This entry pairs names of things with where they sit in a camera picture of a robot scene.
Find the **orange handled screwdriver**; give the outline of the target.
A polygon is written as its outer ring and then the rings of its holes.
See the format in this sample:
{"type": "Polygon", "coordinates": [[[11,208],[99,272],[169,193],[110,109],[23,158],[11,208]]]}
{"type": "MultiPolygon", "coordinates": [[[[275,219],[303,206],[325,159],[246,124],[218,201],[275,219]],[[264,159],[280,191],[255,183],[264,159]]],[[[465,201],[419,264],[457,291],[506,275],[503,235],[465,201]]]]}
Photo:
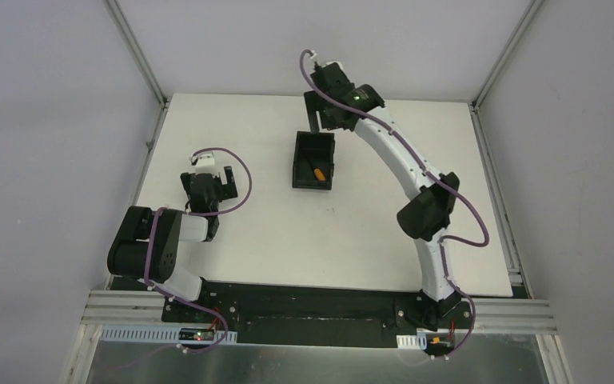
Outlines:
{"type": "Polygon", "coordinates": [[[318,180],[321,180],[321,181],[324,181],[324,180],[325,180],[325,176],[324,176],[324,174],[322,173],[322,171],[321,171],[320,169],[315,168],[315,169],[313,170],[313,173],[314,173],[315,177],[316,177],[318,180]]]}

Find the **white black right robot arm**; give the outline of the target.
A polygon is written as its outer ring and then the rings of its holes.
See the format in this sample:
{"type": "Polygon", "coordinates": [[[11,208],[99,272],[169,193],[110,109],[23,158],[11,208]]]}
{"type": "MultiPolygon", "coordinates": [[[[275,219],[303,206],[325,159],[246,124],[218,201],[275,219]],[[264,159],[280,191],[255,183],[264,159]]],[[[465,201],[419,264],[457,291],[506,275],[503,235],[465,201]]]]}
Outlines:
{"type": "Polygon", "coordinates": [[[315,64],[308,77],[311,89],[304,100],[311,132],[352,131],[401,184],[409,201],[397,212],[397,223],[413,239],[422,273],[419,302],[403,311],[404,318],[418,328],[436,330],[461,301],[446,277],[440,244],[450,224],[459,178],[429,164],[405,139],[382,97],[370,85],[349,81],[339,62],[315,64]]]}

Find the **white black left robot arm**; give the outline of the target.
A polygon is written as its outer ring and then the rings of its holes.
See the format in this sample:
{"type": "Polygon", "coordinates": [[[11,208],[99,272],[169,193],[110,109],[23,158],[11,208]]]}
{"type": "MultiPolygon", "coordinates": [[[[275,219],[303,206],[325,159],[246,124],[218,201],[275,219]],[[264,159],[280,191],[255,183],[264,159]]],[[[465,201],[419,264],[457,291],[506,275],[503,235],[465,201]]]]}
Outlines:
{"type": "Polygon", "coordinates": [[[157,214],[149,207],[129,207],[107,256],[108,271],[153,283],[188,302],[197,301],[205,279],[177,260],[189,257],[181,244],[213,240],[219,227],[220,203],[238,197],[233,168],[224,166],[223,170],[223,176],[201,170],[181,174],[186,206],[193,210],[192,215],[170,208],[157,214]]]}

